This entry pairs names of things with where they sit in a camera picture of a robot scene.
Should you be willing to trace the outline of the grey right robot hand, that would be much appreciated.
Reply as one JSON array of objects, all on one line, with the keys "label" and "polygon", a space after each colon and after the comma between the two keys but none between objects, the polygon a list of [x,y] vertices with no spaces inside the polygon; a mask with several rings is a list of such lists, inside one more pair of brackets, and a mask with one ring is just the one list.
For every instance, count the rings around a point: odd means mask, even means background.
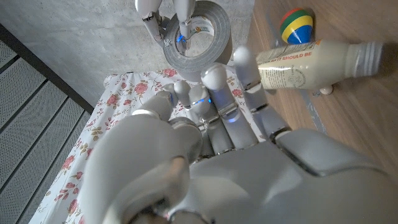
[{"label": "grey right robot hand", "polygon": [[[151,37],[159,44],[164,38],[170,19],[159,14],[162,0],[135,0],[136,10]],[[192,16],[196,0],[173,0],[180,34],[177,42],[188,42],[191,37]]]}]

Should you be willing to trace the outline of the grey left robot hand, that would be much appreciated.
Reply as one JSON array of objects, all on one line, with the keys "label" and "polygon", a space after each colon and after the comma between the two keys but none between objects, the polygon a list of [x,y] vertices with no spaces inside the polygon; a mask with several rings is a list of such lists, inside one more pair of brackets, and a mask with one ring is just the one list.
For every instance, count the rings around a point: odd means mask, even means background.
[{"label": "grey left robot hand", "polygon": [[259,142],[213,63],[122,119],[85,166],[87,223],[396,223],[397,184],[375,162],[267,103],[256,61],[234,53]]}]

